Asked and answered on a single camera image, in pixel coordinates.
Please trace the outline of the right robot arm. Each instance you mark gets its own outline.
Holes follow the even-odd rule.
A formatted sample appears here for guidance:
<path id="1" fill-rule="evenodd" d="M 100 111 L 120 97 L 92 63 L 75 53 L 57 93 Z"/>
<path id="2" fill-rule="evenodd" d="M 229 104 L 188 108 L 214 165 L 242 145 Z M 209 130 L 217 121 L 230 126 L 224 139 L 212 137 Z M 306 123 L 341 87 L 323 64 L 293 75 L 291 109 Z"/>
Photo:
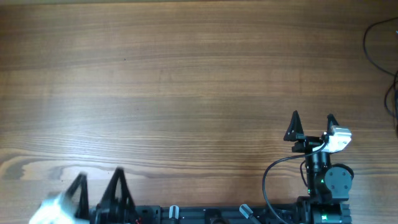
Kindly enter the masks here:
<path id="1" fill-rule="evenodd" d="M 332 164 L 330 156 L 342 151 L 352 134 L 332 114 L 327 121 L 326 132 L 320 137 L 307 136 L 299 113 L 292 113 L 284 141 L 294 143 L 292 152 L 303 154 L 308 195 L 282 211 L 287 223 L 351 223 L 349 206 L 343 202 L 349 200 L 354 172 L 344 164 Z"/>

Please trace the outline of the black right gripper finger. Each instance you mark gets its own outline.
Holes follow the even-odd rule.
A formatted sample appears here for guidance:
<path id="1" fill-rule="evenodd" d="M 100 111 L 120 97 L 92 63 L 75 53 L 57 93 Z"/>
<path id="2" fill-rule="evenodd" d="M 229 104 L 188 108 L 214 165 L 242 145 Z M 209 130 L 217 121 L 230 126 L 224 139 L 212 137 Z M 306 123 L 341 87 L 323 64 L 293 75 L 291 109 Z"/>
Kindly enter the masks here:
<path id="1" fill-rule="evenodd" d="M 297 110 L 292 113 L 292 118 L 290 120 L 290 124 L 286 133 L 284 135 L 284 141 L 304 141 L 305 135 L 303 131 L 303 127 L 301 124 L 300 116 Z"/>
<path id="2" fill-rule="evenodd" d="M 334 115 L 333 114 L 329 114 L 328 116 L 327 116 L 327 132 L 329 133 L 329 132 L 331 132 L 331 128 L 333 127 L 333 126 L 338 126 L 339 124 L 338 124 L 338 122 L 337 122 L 337 120 L 335 119 L 335 117 L 334 117 Z"/>

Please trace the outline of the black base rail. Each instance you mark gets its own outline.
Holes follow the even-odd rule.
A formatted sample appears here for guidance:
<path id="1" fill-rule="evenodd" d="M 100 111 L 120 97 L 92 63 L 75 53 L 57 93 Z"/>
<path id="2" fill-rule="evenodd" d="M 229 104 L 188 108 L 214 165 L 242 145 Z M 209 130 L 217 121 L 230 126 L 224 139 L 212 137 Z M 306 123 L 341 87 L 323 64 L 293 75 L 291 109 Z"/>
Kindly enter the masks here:
<path id="1" fill-rule="evenodd" d="M 351 224 L 351 212 L 348 204 L 341 205 L 299 205 L 277 204 L 275 212 L 287 223 Z M 246 217 L 238 207 L 180 207 L 178 217 L 170 216 L 170 209 L 160 206 L 138 206 L 138 219 L 122 220 L 121 223 L 140 224 L 212 224 L 212 223 L 281 223 L 270 208 L 252 207 Z"/>

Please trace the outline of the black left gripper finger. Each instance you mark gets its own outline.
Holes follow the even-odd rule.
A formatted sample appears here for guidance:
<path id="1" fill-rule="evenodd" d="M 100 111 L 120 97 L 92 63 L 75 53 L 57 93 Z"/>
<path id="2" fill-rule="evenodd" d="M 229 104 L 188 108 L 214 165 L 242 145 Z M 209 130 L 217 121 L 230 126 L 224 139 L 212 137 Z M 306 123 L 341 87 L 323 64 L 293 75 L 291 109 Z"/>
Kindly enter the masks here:
<path id="1" fill-rule="evenodd" d="M 115 170 L 96 206 L 96 223 L 137 223 L 136 206 L 120 167 Z"/>
<path id="2" fill-rule="evenodd" d="M 83 220 L 89 220 L 90 209 L 86 174 L 78 174 L 69 188 L 67 188 L 66 195 L 72 200 L 72 205 L 76 205 L 74 216 Z"/>

